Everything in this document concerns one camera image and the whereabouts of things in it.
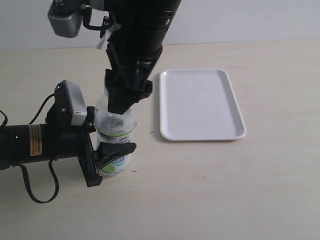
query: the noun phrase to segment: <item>plastic bottle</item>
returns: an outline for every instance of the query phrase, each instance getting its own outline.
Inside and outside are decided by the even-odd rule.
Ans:
[[[104,88],[95,106],[94,126],[97,134],[97,147],[100,143],[126,144],[133,137],[137,126],[138,114],[132,106],[125,114],[119,115],[108,111],[108,91]],[[131,154],[118,158],[101,170],[103,174],[115,176],[122,173],[129,165]]]

